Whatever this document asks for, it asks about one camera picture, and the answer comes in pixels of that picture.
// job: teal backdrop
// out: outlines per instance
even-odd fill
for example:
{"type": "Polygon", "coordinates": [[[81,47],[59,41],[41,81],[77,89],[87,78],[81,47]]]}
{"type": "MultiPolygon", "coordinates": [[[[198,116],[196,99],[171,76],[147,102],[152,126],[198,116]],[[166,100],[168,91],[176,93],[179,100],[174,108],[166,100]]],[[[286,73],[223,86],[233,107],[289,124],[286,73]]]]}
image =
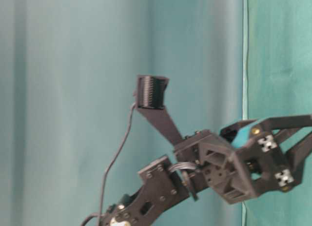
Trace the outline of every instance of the teal backdrop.
{"type": "MultiPolygon", "coordinates": [[[[312,0],[248,0],[245,11],[249,118],[311,114],[312,0]]],[[[303,129],[295,138],[307,132],[303,129]]],[[[295,139],[282,148],[293,144],[295,139]]],[[[245,203],[246,226],[312,224],[311,157],[305,163],[302,185],[245,203]]]]}
{"type": "MultiPolygon", "coordinates": [[[[79,225],[126,129],[137,74],[169,77],[183,135],[242,116],[243,0],[0,0],[0,225],[79,225]]],[[[105,208],[172,147],[137,113],[105,208]]],[[[154,225],[240,226],[212,190],[154,225]]]]}

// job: metal screw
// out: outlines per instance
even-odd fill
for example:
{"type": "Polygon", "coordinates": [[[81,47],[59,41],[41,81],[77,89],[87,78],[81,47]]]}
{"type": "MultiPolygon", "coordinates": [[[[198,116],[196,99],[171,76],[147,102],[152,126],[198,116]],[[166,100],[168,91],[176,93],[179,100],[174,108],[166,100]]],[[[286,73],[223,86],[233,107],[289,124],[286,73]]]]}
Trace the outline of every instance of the metal screw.
{"type": "Polygon", "coordinates": [[[152,175],[150,172],[148,172],[148,173],[146,174],[146,177],[147,177],[147,179],[150,179],[150,178],[153,177],[153,175],[152,175]]]}
{"type": "Polygon", "coordinates": [[[129,213],[124,213],[124,214],[123,214],[123,217],[124,217],[125,219],[128,219],[128,218],[130,217],[130,214],[129,214],[129,213]]]}
{"type": "Polygon", "coordinates": [[[175,189],[171,190],[171,194],[172,195],[176,195],[177,194],[177,191],[175,189]]]}
{"type": "Polygon", "coordinates": [[[162,172],[164,170],[164,168],[161,165],[157,166],[158,171],[162,172]]]}
{"type": "Polygon", "coordinates": [[[118,206],[118,209],[119,210],[123,210],[125,208],[125,206],[123,205],[123,204],[120,204],[119,206],[118,206]]]}
{"type": "Polygon", "coordinates": [[[282,191],[284,191],[284,192],[288,191],[289,189],[290,189],[289,186],[282,187],[282,191]]]}
{"type": "Polygon", "coordinates": [[[260,133],[260,129],[259,128],[257,128],[257,127],[254,127],[253,129],[252,129],[252,133],[253,134],[259,134],[260,133]]]}

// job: metal bolt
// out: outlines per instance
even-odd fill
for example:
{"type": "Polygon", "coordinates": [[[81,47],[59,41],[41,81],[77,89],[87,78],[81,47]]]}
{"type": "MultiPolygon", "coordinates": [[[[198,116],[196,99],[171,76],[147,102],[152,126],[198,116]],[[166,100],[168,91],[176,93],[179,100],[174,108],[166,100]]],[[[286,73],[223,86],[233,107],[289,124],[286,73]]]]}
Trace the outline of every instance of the metal bolt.
{"type": "Polygon", "coordinates": [[[171,194],[172,195],[176,195],[177,194],[177,191],[175,189],[171,190],[171,194]]]}
{"type": "Polygon", "coordinates": [[[123,204],[120,204],[119,206],[118,206],[118,209],[119,210],[123,210],[125,208],[125,206],[123,205],[123,204]]]}
{"type": "Polygon", "coordinates": [[[125,219],[128,219],[128,218],[130,217],[130,214],[129,214],[129,213],[124,213],[124,214],[123,214],[123,217],[124,217],[125,219]]]}
{"type": "Polygon", "coordinates": [[[166,198],[165,198],[164,196],[161,196],[161,197],[159,198],[159,200],[160,200],[161,202],[164,202],[164,201],[166,200],[166,198]]]}
{"type": "Polygon", "coordinates": [[[252,133],[253,134],[259,134],[260,133],[260,129],[259,128],[257,128],[257,127],[254,127],[253,129],[252,129],[252,133]]]}
{"type": "Polygon", "coordinates": [[[161,165],[157,166],[158,171],[162,172],[164,170],[164,168],[161,165]]]}
{"type": "Polygon", "coordinates": [[[289,189],[290,189],[289,186],[282,187],[282,191],[284,191],[284,192],[288,191],[289,189]]]}
{"type": "Polygon", "coordinates": [[[147,177],[147,179],[150,179],[150,178],[153,177],[153,175],[152,175],[150,172],[148,172],[148,173],[146,174],[146,177],[147,177]]]}

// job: screw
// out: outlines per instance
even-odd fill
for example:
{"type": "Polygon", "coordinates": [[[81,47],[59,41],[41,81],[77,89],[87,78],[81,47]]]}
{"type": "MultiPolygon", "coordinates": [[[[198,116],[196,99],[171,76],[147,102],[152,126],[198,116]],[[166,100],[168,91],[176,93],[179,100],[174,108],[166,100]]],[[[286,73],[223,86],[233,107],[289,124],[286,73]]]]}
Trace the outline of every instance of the screw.
{"type": "Polygon", "coordinates": [[[172,195],[176,195],[177,194],[177,191],[175,189],[171,190],[171,194],[172,195]]]}
{"type": "Polygon", "coordinates": [[[146,174],[146,177],[147,177],[147,179],[151,179],[151,178],[153,177],[153,175],[152,175],[150,172],[148,172],[148,173],[146,174]]]}
{"type": "Polygon", "coordinates": [[[128,219],[128,218],[130,217],[130,214],[129,214],[129,213],[124,213],[124,214],[123,214],[123,217],[124,217],[125,219],[128,219]]]}
{"type": "Polygon", "coordinates": [[[118,209],[119,210],[123,210],[125,208],[125,206],[123,205],[123,204],[120,204],[119,206],[118,206],[118,209]]]}
{"type": "Polygon", "coordinates": [[[164,168],[161,165],[157,166],[158,171],[162,172],[164,170],[164,168]]]}
{"type": "Polygon", "coordinates": [[[260,129],[259,128],[257,128],[257,127],[254,127],[253,129],[252,129],[252,133],[253,134],[259,134],[260,133],[260,129]]]}

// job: curtain fold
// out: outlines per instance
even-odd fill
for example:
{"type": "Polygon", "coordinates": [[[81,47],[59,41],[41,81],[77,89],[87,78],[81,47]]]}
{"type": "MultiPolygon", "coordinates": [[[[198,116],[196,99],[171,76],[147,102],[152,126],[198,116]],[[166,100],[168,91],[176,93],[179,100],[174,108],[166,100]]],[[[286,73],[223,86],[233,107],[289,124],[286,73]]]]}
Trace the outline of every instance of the curtain fold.
{"type": "MultiPolygon", "coordinates": [[[[242,0],[0,0],[0,23],[0,225],[79,225],[97,211],[137,74],[171,79],[183,135],[241,119],[242,0]]],[[[163,154],[174,161],[135,113],[104,207],[163,154]]],[[[155,225],[241,225],[241,204],[199,196],[155,225]]]]}

